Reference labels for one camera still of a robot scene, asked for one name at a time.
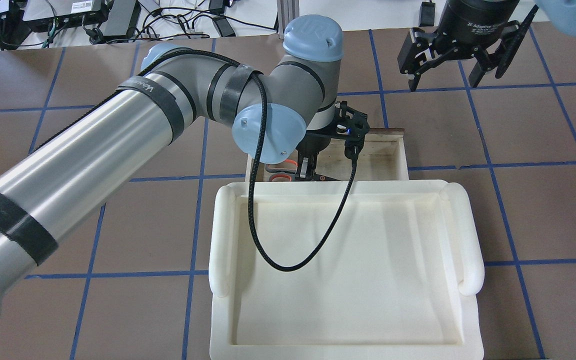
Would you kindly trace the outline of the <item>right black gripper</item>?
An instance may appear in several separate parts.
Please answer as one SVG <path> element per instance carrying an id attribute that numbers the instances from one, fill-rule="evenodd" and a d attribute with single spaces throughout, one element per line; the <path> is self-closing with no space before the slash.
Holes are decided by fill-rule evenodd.
<path id="1" fill-rule="evenodd" d="M 502 78 L 538 12 L 534 5 L 523 22 L 508 22 L 518 4 L 518 0 L 448 0 L 435 32 L 409 29 L 397 56 L 398 70 L 407 76 L 409 91 L 418 89 L 423 73 L 450 60 L 457 53 L 457 44 L 490 45 L 499 36 L 493 54 L 482 46 L 471 49 L 477 63 L 468 82 L 476 88 L 493 70 L 496 79 Z"/>

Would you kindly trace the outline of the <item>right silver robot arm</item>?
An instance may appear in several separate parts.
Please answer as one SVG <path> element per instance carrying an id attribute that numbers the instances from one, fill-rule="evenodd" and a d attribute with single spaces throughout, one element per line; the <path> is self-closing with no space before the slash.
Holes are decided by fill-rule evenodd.
<path id="1" fill-rule="evenodd" d="M 433 32 L 412 27 L 397 56 L 409 90 L 418 89 L 423 73 L 448 61 L 476 60 L 468 76 L 473 88 L 487 73 L 502 78 L 540 10 L 557 30 L 576 36 L 576 0 L 537 0 L 521 22 L 511 20 L 518 4 L 517 0 L 448 0 Z"/>

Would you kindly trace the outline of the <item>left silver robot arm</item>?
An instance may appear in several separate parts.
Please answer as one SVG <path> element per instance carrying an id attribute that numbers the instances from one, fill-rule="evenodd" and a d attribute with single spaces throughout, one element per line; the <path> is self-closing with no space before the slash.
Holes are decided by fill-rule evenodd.
<path id="1" fill-rule="evenodd" d="M 0 316 L 4 295 L 199 117 L 228 126 L 263 164 L 288 159 L 309 126 L 332 121 L 343 41 L 334 19 L 299 16 L 268 75 L 214 52 L 153 46 L 137 75 L 0 176 Z"/>

